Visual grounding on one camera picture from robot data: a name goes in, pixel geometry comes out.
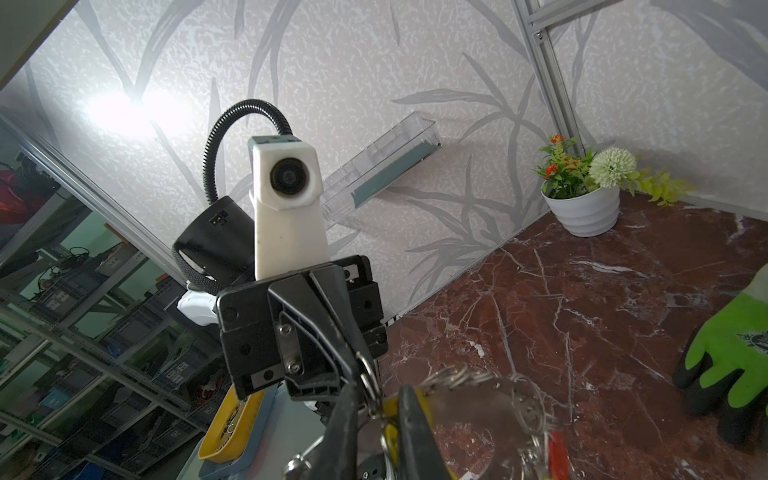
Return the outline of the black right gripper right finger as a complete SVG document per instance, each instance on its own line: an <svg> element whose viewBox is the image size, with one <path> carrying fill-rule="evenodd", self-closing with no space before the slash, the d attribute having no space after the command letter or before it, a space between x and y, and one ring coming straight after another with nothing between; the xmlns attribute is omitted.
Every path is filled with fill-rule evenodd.
<svg viewBox="0 0 768 480"><path fill-rule="evenodd" d="M399 389L397 407L398 478L448 480L449 469L412 386L404 385Z"/></svg>

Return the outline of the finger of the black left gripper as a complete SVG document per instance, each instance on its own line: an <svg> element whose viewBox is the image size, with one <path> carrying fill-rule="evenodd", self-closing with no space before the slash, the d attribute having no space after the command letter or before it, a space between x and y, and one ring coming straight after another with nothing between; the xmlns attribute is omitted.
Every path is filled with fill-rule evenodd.
<svg viewBox="0 0 768 480"><path fill-rule="evenodd" d="M368 263L323 263L266 281L279 363L266 383L286 382L300 401L333 402L350 385L378 400L378 284Z"/></svg>

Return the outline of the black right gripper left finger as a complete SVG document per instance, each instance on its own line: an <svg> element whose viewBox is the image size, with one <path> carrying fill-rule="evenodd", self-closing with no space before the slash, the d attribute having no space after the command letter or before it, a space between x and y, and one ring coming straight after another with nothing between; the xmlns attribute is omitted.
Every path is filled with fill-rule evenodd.
<svg viewBox="0 0 768 480"><path fill-rule="evenodd" d="M351 384L344 386L317 453L310 459L310 467L300 479L357 478L358 405L357 387Z"/></svg>

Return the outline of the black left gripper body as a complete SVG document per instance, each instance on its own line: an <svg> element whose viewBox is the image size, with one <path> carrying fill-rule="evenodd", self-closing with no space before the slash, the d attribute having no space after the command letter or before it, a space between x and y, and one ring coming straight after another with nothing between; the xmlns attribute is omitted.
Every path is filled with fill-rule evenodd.
<svg viewBox="0 0 768 480"><path fill-rule="evenodd" d="M368 263L353 255L327 263ZM266 281L244 283L223 290L216 299L220 338L226 365L239 399L266 389L266 370L279 363L277 341L266 298ZM388 350L383 307L378 285L378 335L375 360Z"/></svg>

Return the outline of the yellow key tag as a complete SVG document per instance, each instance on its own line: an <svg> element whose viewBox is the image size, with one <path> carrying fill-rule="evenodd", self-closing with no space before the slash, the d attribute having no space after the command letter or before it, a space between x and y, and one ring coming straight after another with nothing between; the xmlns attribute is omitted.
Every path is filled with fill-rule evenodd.
<svg viewBox="0 0 768 480"><path fill-rule="evenodd" d="M414 390L417 403L424 416L426 422L426 429L429 434L432 434L432 428L434 425L434 419L430 410L429 404L426 400L425 394L422 390L416 388ZM394 475L397 473L399 465L398 454L398 410L399 408L399 395L392 395L386 397L382 403L383 410L383 427L382 427L382 448L385 452L385 456L388 458L388 462L392 466Z"/></svg>

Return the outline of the metal keyring bunch with tags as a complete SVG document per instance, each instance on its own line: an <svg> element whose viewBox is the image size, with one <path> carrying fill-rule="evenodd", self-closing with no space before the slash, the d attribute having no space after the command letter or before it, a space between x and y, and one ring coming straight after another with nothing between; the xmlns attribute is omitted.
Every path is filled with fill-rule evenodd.
<svg viewBox="0 0 768 480"><path fill-rule="evenodd" d="M489 441L480 459L480 479L572 478L564 435L547 413L541 390L528 377L515 374L506 378L460 364L412 387L425 394L434 419L432 433L449 479L456 476L443 454L450 433ZM399 479L382 448L385 398L379 381L377 401L358 394L356 479ZM323 435L287 462L283 478L300 479Z"/></svg>

